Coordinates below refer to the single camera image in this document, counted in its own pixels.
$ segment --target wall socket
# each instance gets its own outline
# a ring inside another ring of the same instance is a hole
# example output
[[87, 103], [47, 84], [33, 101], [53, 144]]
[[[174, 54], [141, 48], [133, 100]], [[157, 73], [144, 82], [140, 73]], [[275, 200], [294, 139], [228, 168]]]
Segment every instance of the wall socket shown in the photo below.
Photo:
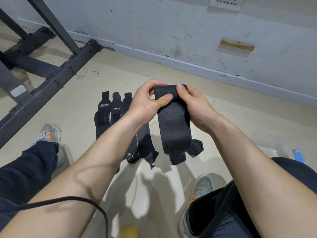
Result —
[[243, 2], [244, 0], [211, 0], [209, 6], [238, 12]]

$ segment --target gray metal rack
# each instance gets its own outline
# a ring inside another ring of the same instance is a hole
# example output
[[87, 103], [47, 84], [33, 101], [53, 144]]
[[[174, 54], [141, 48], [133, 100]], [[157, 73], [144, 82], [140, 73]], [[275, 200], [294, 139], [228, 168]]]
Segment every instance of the gray metal rack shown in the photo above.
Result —
[[[0, 52], [0, 88], [17, 104], [0, 120], [0, 148], [26, 124], [97, 52], [102, 50], [91, 39], [84, 47], [78, 47], [43, 0], [27, 0], [54, 31], [41, 27], [34, 33], [26, 33], [0, 9], [0, 20], [10, 27], [21, 40], [5, 52]], [[28, 55], [56, 35], [73, 53], [61, 66], [55, 66]], [[29, 92], [10, 71], [13, 67], [24, 69], [46, 80]]]

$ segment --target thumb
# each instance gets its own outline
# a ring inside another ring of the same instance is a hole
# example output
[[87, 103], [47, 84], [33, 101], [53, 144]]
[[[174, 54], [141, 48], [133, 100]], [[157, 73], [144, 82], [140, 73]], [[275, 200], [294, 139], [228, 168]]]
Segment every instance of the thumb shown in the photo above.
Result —
[[186, 88], [184, 87], [184, 85], [181, 84], [181, 83], [178, 83], [178, 84], [176, 85], [176, 91], [177, 91], [178, 95], [180, 96], [180, 98], [181, 98], [182, 100], [184, 100], [186, 103], [187, 103], [187, 102], [190, 100], [190, 98], [192, 97], [192, 96], [188, 93], [188, 91], [186, 90]]
[[155, 100], [155, 104], [157, 109], [166, 106], [169, 102], [173, 99], [173, 95], [165, 94], [164, 96], [160, 97], [158, 100]]

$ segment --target person's left hand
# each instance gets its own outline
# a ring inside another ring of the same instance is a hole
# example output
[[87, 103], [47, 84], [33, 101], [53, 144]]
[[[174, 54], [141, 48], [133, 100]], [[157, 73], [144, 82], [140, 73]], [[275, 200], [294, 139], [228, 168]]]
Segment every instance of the person's left hand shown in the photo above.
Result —
[[159, 108], [164, 107], [173, 99], [172, 94], [165, 94], [158, 100], [151, 99], [150, 96], [154, 94], [154, 86], [162, 85], [167, 85], [167, 83], [150, 79], [137, 89], [132, 99], [126, 114], [132, 116], [141, 128], [153, 119]]

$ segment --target sneaker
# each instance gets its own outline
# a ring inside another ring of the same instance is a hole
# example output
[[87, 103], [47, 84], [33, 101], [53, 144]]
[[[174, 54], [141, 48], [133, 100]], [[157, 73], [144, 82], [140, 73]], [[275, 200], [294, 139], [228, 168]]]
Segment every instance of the sneaker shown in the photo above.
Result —
[[181, 235], [184, 238], [196, 238], [198, 236], [195, 236], [192, 234], [189, 224], [187, 223], [187, 213], [190, 204], [197, 200], [199, 197], [204, 196], [214, 190], [214, 182], [212, 178], [209, 175], [200, 175], [196, 179], [192, 191], [191, 191], [191, 197], [189, 199], [188, 205], [186, 206], [186, 209], [182, 216], [180, 217], [179, 221], [179, 231]]
[[42, 128], [40, 135], [33, 141], [32, 145], [35, 145], [38, 141], [55, 142], [59, 144], [57, 153], [57, 168], [60, 167], [65, 160], [64, 151], [61, 149], [61, 129], [53, 123], [47, 123]]

